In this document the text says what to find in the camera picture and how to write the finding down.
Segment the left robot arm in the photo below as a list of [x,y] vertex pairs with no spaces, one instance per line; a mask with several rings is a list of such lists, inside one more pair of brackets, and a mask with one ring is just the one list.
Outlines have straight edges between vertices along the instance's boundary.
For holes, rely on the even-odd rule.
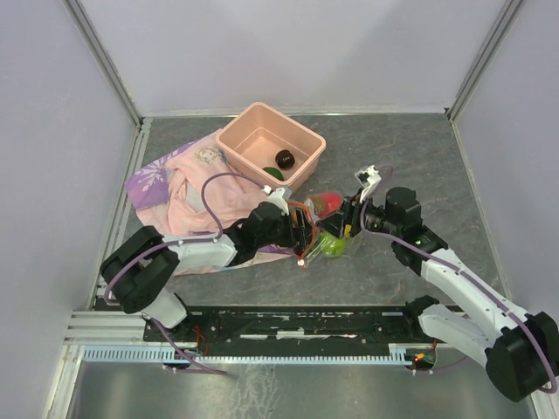
[[139,313],[162,325],[173,340],[193,330],[186,305],[167,288],[171,277],[202,268],[232,268],[252,260],[267,246],[303,258],[317,235],[309,210],[287,210],[269,202],[234,222],[220,237],[165,237],[154,227],[140,228],[100,266],[107,284],[105,299],[127,314]]

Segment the dark green fake vegetable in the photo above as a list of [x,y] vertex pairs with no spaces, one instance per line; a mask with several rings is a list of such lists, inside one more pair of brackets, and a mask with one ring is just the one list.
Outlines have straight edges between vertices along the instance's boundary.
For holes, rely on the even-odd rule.
[[264,167],[263,170],[269,174],[270,176],[274,177],[275,179],[277,179],[280,182],[284,181],[284,176],[282,174],[282,172],[274,167]]

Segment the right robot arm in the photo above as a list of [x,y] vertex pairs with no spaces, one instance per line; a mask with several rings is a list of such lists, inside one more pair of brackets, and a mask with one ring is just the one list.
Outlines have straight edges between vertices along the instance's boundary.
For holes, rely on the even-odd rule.
[[319,221],[335,237],[369,233],[390,240],[397,260],[436,286],[461,310],[457,314],[429,296],[409,305],[400,323],[404,337],[441,340],[481,365],[491,383],[518,402],[535,391],[558,390],[558,326],[545,312],[531,314],[499,294],[429,229],[414,190],[390,189],[385,203],[347,196]]

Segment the dark purple fake eggplant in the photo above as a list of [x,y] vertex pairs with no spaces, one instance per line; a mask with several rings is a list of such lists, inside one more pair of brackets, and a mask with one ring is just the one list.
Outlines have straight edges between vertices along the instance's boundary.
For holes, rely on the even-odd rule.
[[275,155],[275,163],[280,170],[287,171],[295,166],[296,159],[290,150],[283,149]]

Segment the clear zip top bag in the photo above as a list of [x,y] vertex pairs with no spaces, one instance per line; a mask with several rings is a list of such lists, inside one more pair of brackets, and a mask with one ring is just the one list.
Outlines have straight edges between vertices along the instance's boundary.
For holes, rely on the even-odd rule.
[[[310,211],[313,220],[318,222],[341,208],[342,196],[336,192],[309,195],[303,204]],[[307,250],[305,257],[298,260],[298,266],[306,269],[314,262],[323,263],[327,259],[353,256],[361,241],[361,238],[350,237],[348,233],[345,233],[342,238],[337,238],[319,227],[314,235],[312,246]]]

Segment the red fake tomato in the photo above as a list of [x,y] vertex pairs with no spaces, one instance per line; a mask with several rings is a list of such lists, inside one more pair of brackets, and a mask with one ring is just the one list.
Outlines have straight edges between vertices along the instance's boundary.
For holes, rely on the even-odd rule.
[[334,192],[327,192],[322,195],[324,202],[326,203],[327,212],[333,212],[338,210],[343,201],[343,197]]

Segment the brown fake bread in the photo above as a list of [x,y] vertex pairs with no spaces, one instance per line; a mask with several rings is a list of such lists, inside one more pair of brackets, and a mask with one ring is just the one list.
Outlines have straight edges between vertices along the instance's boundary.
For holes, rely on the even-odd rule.
[[310,201],[313,206],[313,212],[319,218],[324,217],[328,213],[328,204],[321,196],[311,196]]

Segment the green fake apple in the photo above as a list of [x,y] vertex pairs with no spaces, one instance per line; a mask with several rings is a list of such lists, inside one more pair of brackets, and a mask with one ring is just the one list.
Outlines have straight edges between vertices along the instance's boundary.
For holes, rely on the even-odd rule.
[[338,238],[323,231],[318,242],[319,253],[328,258],[341,256],[346,250],[346,239]]

